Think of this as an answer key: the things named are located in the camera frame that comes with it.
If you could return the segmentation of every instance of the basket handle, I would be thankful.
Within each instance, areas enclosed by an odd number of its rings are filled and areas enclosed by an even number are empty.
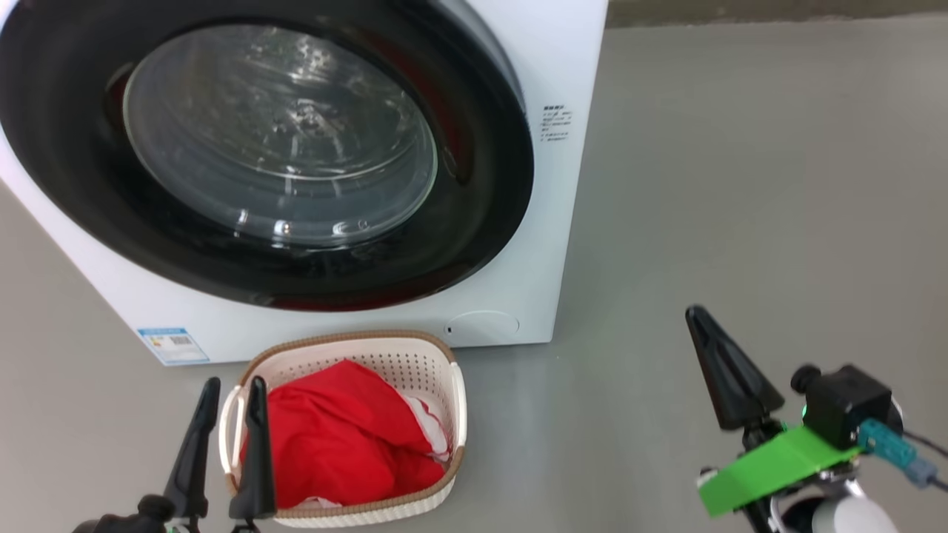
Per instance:
[[[237,468],[237,465],[240,464],[240,445],[241,445],[241,433],[243,432],[243,424],[241,423],[244,420],[244,410],[246,409],[246,402],[244,398],[240,396],[242,387],[237,385],[234,387],[230,393],[228,393],[227,399],[224,400],[224,408],[221,410],[221,426],[217,433],[217,447],[218,451],[221,454],[221,467],[224,469],[225,474],[230,474],[233,472],[233,469]],[[233,417],[236,420],[234,424],[234,442],[233,448],[228,451],[228,426],[230,425],[230,409],[233,407],[234,400],[237,401],[237,415]]]
[[[451,381],[454,383],[454,428],[457,432],[454,447],[457,449],[467,442],[467,393],[465,377],[461,374],[461,367],[457,362],[451,363]]]

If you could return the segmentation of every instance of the washing machine door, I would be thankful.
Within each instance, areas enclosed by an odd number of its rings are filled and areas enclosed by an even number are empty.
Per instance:
[[[280,308],[400,303],[488,263],[532,190],[516,82],[464,12],[23,0],[0,124],[62,211],[156,274]]]

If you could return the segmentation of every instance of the wall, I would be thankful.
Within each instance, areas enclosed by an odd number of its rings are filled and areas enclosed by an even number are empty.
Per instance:
[[[948,10],[948,0],[611,0],[609,27],[881,18]]]

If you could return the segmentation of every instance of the blue connector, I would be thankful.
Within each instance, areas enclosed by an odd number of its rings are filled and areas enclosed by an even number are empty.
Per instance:
[[[869,418],[859,426],[857,442],[866,452],[895,465],[918,488],[931,485],[939,472],[934,464],[919,457],[919,451],[914,446],[878,420]]]

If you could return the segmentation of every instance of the black door rim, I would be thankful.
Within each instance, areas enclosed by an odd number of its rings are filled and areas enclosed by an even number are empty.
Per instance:
[[[441,160],[428,200],[407,222],[350,248],[274,248],[235,237],[233,228],[157,185],[110,105],[123,88],[121,75],[174,36],[229,24],[330,40],[414,98]],[[0,33],[0,80],[0,124],[10,146],[62,211],[155,274],[242,303],[344,311],[444,290],[509,242],[533,186],[532,143],[517,95],[434,2],[20,4]]]

